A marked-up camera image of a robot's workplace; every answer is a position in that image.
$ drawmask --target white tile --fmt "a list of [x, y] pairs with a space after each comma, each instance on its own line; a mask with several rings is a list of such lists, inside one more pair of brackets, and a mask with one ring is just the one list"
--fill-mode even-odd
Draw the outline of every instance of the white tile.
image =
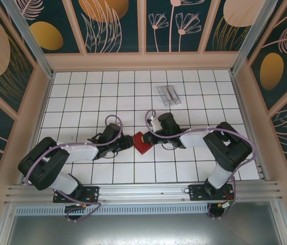
[[[164, 144], [166, 149], [173, 149], [172, 144]], [[162, 144], [154, 146], [154, 158], [156, 162], [172, 162], [175, 161], [174, 150], [165, 150]]]
[[61, 127], [78, 127], [80, 112], [64, 112]]
[[135, 126], [145, 126], [145, 120], [144, 120], [145, 113], [146, 113], [146, 111], [135, 111], [134, 112]]
[[43, 128], [59, 128], [62, 120], [62, 112], [47, 112], [43, 121]]
[[158, 92], [158, 87], [161, 87], [161, 86], [167, 86], [167, 83], [152, 83], [151, 84], [151, 87], [152, 87], [152, 95], [159, 95], [159, 92]]
[[215, 80], [213, 70], [199, 70], [198, 72], [201, 82], [212, 82]]
[[213, 82], [202, 82], [201, 83], [202, 94], [219, 94], [217, 84]]
[[213, 172], [216, 161], [199, 161], [196, 162], [198, 168], [199, 181], [205, 181]]
[[76, 142], [77, 128], [61, 128], [58, 141], [63, 143]]
[[81, 112], [80, 127], [96, 127], [98, 112]]
[[244, 124], [234, 124], [232, 127], [241, 135], [244, 137], [247, 137], [246, 129]]
[[178, 125], [189, 125], [189, 113], [187, 110], [173, 110], [172, 114]]
[[140, 162], [135, 163], [135, 183], [155, 182], [154, 163]]
[[99, 110], [99, 97], [85, 97], [83, 98], [82, 111], [98, 111]]
[[220, 94], [235, 94], [231, 82], [217, 82], [217, 87]]
[[114, 184], [134, 182], [134, 163], [114, 164]]
[[72, 175], [82, 184], [91, 184], [92, 164], [73, 164]]
[[189, 110], [191, 125], [207, 125], [205, 110]]
[[177, 162], [176, 171], [178, 182], [198, 181], [195, 161]]
[[151, 95], [151, 83], [135, 83], [135, 96], [140, 95]]
[[181, 70], [168, 70], [167, 71], [168, 82], [183, 82], [183, 75]]
[[135, 71], [136, 83], [150, 83], [150, 71], [149, 70], [136, 70]]
[[82, 100], [82, 97], [67, 98], [64, 111], [81, 111]]
[[206, 115], [210, 125], [218, 125], [219, 123], [225, 121], [223, 110], [207, 110]]
[[99, 111], [114, 111], [116, 107], [117, 97], [100, 97]]
[[169, 106], [165, 107], [165, 104], [160, 96], [153, 96], [152, 97], [152, 108], [154, 110], [165, 110], [166, 108], [169, 108]]
[[199, 82], [184, 83], [186, 95], [201, 95], [201, 86]]
[[41, 129], [39, 140], [41, 141], [43, 138], [50, 137], [53, 140], [57, 141], [59, 128], [55, 129]]
[[133, 83], [134, 71], [120, 71], [118, 81], [119, 83]]
[[134, 110], [134, 96], [117, 97], [117, 110], [120, 110], [120, 111]]
[[254, 161], [240, 167], [239, 172], [241, 180], [259, 180], [259, 174]]
[[113, 164], [93, 164], [92, 184], [111, 184], [113, 182]]
[[[99, 111], [98, 127], [105, 127], [105, 119], [109, 115], [116, 115], [116, 111]], [[108, 118], [107, 124], [110, 123], [116, 123], [116, 118]]]
[[84, 89], [84, 84], [70, 84], [67, 91], [67, 97], [83, 97]]
[[124, 126], [134, 126], [134, 111], [117, 111], [117, 116]]
[[135, 96], [135, 110], [150, 110], [151, 97], [150, 96]]
[[101, 96], [117, 96], [117, 84], [102, 84]]
[[93, 136], [96, 135], [97, 128], [92, 127], [92, 128], [79, 128], [77, 132], [77, 142], [85, 142], [87, 139], [92, 138]]
[[102, 83], [118, 83], [118, 71], [104, 71]]
[[204, 102], [202, 95], [187, 95], [189, 109], [204, 109]]
[[61, 112], [64, 110], [65, 98], [50, 98], [46, 112]]
[[84, 96], [97, 96], [100, 97], [101, 84], [86, 84]]
[[242, 124], [243, 119], [239, 109], [224, 109], [226, 122], [229, 124]]
[[72, 164], [64, 164], [61, 170], [62, 173], [64, 174], [71, 174], [72, 172]]
[[177, 95], [185, 95], [184, 83], [168, 83], [168, 86], [173, 86]]
[[186, 103], [185, 95], [179, 95], [178, 98], [180, 100], [180, 104], [171, 105], [170, 109], [171, 110], [187, 110], [188, 105]]
[[54, 79], [54, 84], [69, 84], [70, 72], [57, 72]]
[[197, 70], [183, 70], [184, 82], [199, 82]]
[[217, 82], [229, 82], [230, 76], [227, 70], [214, 70]]
[[166, 83], [167, 76], [165, 70], [152, 70], [151, 71], [151, 82], [153, 83]]
[[66, 97], [68, 85], [53, 85], [51, 89], [50, 98]]
[[214, 155], [207, 147], [194, 147], [195, 158], [197, 161], [214, 160]]
[[89, 71], [87, 74], [86, 83], [101, 83], [102, 71]]
[[70, 84], [86, 83], [87, 72], [72, 72]]
[[176, 182], [176, 168], [174, 162], [156, 162], [155, 175], [157, 182]]
[[204, 95], [203, 100], [206, 109], [222, 109], [219, 95]]
[[239, 107], [235, 95], [221, 95], [220, 99], [224, 109], [233, 109]]
[[118, 84], [118, 96], [134, 96], [134, 83]]
[[175, 159], [177, 161], [195, 161], [194, 150], [192, 147], [181, 149], [177, 148], [175, 150]]

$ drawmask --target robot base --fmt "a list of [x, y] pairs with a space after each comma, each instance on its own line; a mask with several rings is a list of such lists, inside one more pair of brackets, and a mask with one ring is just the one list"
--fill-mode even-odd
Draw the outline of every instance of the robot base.
[[205, 190], [205, 184], [189, 185], [190, 201], [226, 201], [226, 192], [232, 199], [234, 199], [233, 186], [225, 184], [219, 191], [213, 195], [208, 195]]

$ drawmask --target leaf illustration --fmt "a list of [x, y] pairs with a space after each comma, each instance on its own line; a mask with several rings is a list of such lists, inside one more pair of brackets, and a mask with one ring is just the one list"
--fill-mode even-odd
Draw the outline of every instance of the leaf illustration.
[[44, 8], [42, 0], [15, 0], [15, 2], [22, 16], [28, 20], [34, 20]]

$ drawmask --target white arm segment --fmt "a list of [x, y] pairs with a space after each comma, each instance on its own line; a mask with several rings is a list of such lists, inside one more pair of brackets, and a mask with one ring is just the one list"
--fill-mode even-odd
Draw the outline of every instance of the white arm segment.
[[[92, 145], [69, 146], [62, 147], [62, 149], [70, 154], [65, 163], [93, 160], [98, 153], [98, 148]], [[77, 188], [77, 181], [70, 175], [60, 172], [50, 188], [69, 195]]]
[[186, 148], [195, 146], [207, 147], [203, 138], [210, 132], [191, 132], [190, 129], [186, 130], [185, 132], [187, 132], [187, 134], [182, 135], [179, 139]]
[[69, 147], [62, 147], [62, 149], [66, 150], [70, 154], [66, 160], [66, 163], [80, 160], [93, 160], [98, 153], [98, 148], [92, 145], [69, 146]]

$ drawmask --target floral wallpaper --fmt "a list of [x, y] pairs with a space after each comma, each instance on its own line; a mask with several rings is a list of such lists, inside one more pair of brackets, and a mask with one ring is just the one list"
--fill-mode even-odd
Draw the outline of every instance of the floral wallpaper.
[[147, 0], [146, 51], [196, 52], [210, 1]]

